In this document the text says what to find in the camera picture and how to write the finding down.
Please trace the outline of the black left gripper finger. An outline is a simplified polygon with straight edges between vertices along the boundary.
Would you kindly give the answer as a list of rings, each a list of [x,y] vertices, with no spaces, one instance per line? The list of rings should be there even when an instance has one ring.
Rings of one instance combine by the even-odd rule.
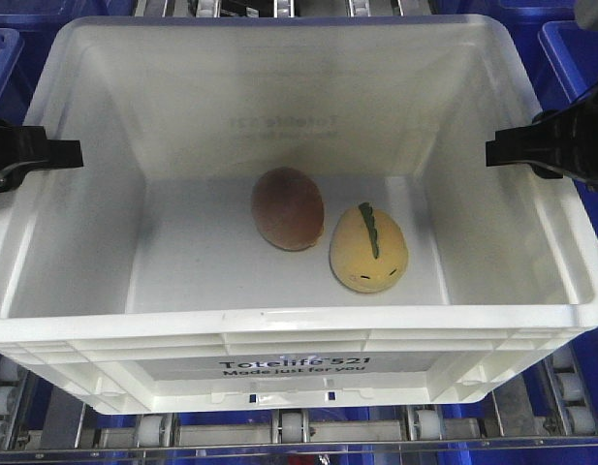
[[[78,140],[49,139],[43,126],[15,126],[0,119],[0,193],[16,190],[31,171],[81,167]]]

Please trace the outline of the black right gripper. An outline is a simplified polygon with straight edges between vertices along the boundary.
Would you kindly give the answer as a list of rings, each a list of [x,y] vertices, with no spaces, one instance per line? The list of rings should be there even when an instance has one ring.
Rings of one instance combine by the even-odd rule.
[[[527,126],[498,130],[486,142],[487,167],[527,165],[541,178],[577,177],[598,190],[598,79],[565,110],[538,113]],[[574,162],[572,150],[574,140]]]

